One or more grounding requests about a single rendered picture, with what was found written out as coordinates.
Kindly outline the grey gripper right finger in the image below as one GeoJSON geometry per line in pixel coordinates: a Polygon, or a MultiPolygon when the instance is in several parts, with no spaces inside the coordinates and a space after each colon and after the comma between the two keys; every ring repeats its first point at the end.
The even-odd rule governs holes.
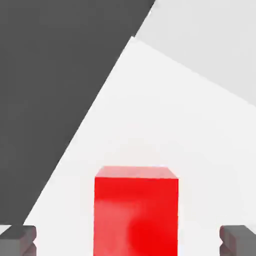
{"type": "Polygon", "coordinates": [[[219,256],[256,256],[256,234],[245,225],[223,225],[219,256]]]}

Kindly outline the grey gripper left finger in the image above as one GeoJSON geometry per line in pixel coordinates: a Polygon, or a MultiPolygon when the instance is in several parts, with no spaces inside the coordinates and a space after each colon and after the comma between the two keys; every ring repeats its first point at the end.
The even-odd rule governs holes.
{"type": "Polygon", "coordinates": [[[0,256],[37,256],[34,225],[11,225],[0,234],[0,256]]]}

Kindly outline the small red cube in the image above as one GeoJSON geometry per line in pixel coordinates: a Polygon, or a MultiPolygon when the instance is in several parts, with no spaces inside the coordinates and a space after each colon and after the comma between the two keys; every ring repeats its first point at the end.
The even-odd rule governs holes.
{"type": "Polygon", "coordinates": [[[167,167],[102,167],[93,256],[178,256],[178,205],[179,179],[167,167]]]}

